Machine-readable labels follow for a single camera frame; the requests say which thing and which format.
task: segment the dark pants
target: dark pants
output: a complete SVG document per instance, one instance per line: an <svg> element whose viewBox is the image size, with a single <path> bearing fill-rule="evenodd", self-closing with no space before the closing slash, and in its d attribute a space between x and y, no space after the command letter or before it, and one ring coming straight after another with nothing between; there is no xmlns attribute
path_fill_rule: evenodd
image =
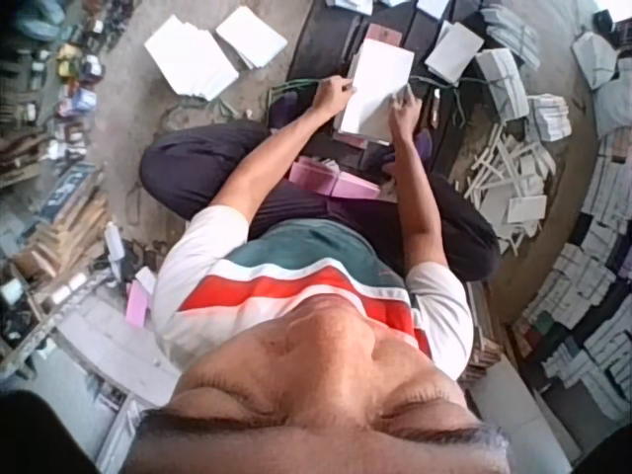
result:
<svg viewBox="0 0 632 474"><path fill-rule="evenodd" d="M205 208L239 162L270 136L248 120L177 131L145 152L140 180L158 201L186 220ZM483 216L438 175L430 175L438 205L445 254L461 281L487 279L497 268L496 235ZM402 231L397 205L366 199L324 197L283 180L263 203L250 229L261 237L288 219L318 218L342 223L362 235L379 258L404 273Z"/></svg>

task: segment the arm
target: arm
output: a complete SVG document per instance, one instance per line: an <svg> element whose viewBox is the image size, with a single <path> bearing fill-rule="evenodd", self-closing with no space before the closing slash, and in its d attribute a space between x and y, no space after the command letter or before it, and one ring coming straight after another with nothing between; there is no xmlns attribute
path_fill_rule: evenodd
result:
<svg viewBox="0 0 632 474"><path fill-rule="evenodd" d="M422 101L415 97L410 86L403 96L393 100L390 126L395 146L392 173L396 180L406 270L425 262L447 267L441 237L441 217L413 141Z"/></svg>
<svg viewBox="0 0 632 474"><path fill-rule="evenodd" d="M237 209L249 223L252 222L264 199L285 175L309 138L347 106L354 93L351 83L351 79L340 76L323 81L312 107L244 158L211 205Z"/></svg>

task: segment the teal stripe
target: teal stripe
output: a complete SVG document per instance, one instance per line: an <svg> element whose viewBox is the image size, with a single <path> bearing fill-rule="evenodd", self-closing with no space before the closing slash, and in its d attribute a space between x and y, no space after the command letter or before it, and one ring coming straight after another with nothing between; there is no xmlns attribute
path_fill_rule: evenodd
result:
<svg viewBox="0 0 632 474"><path fill-rule="evenodd" d="M404 287L403 280L377 258L368 242L351 229L327 220L286 221L226 257L241 267L275 264L286 270L302 270L326 258L342 263L362 284Z"/></svg>

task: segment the man's left arm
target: man's left arm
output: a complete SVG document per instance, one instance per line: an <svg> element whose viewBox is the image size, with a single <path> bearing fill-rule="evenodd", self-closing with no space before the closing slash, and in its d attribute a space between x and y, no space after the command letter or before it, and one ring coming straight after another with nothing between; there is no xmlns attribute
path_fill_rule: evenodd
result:
<svg viewBox="0 0 632 474"><path fill-rule="evenodd" d="M309 138L347 106L354 93L351 84L340 76L322 81L312 107L244 158L210 205L232 207L251 223Z"/></svg>

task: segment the man's right hand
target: man's right hand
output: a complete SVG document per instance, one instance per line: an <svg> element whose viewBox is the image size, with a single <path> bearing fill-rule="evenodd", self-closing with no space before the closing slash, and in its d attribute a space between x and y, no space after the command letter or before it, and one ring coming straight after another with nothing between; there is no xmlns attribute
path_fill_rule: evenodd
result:
<svg viewBox="0 0 632 474"><path fill-rule="evenodd" d="M394 141L413 139L422 105L423 101L415 97L410 84L401 93L393 95L389 125Z"/></svg>
<svg viewBox="0 0 632 474"><path fill-rule="evenodd" d="M333 76L320 82L312 110L323 118L323 122L345 109L356 91L352 86L353 82L353 79L341 76Z"/></svg>

